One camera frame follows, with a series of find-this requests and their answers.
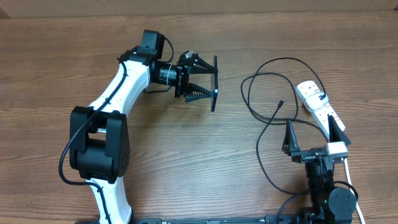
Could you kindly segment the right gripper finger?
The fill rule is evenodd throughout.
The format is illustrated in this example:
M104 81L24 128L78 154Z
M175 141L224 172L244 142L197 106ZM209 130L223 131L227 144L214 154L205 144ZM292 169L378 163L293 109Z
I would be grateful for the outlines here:
M347 135L340 129L337 122L332 115L328 115L329 127L329 141L330 142L344 142L347 146L351 144Z
M286 122L285 137L282 143L282 151L288 156L291 156L293 152L299 151L299 145L296 135L294 133L291 119Z

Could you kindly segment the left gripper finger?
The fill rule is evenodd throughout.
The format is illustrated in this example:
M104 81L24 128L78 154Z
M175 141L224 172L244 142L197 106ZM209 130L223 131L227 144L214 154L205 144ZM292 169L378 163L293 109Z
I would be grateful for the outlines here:
M186 92L184 93L184 97L186 103L204 98L210 98L211 102L214 102L214 96L212 91L193 83L188 84Z
M211 74L215 72L215 68L199 56L196 56L189 60L188 72L189 74Z

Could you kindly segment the Samsung Galaxy smartphone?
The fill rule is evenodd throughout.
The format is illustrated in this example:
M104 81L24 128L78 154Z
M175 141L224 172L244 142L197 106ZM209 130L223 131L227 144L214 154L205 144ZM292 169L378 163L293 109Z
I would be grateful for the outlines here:
M218 57L215 55L213 59L215 72L211 76L211 112L215 111L216 101L218 97Z

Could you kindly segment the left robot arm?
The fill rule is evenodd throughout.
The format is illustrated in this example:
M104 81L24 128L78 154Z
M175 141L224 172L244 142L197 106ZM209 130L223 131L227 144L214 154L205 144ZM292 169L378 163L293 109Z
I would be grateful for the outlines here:
M127 116L138 96L151 83L175 90L185 102L209 98L215 109L218 97L218 60L205 62L194 51L181 54L176 64L162 60L168 39L160 32L144 30L140 45L119 58L118 71L99 98L89 106L75 107L70 115L70 140L58 165L61 179L66 156L79 172L80 185L91 187L100 213L97 223L133 223L133 209L124 187L124 175L130 160Z

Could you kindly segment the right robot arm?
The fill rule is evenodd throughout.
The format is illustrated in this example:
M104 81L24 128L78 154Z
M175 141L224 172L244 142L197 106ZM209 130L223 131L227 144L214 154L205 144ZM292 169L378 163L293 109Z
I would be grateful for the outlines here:
M302 151L299 148L291 121L286 124L282 150L293 162L304 164L308 189L289 198L279 209L276 220L283 223L351 223L359 195L355 188L333 178L334 166L348 157L351 141L328 116L329 141L323 147ZM309 194L312 205L299 208L288 218L280 215L295 198Z

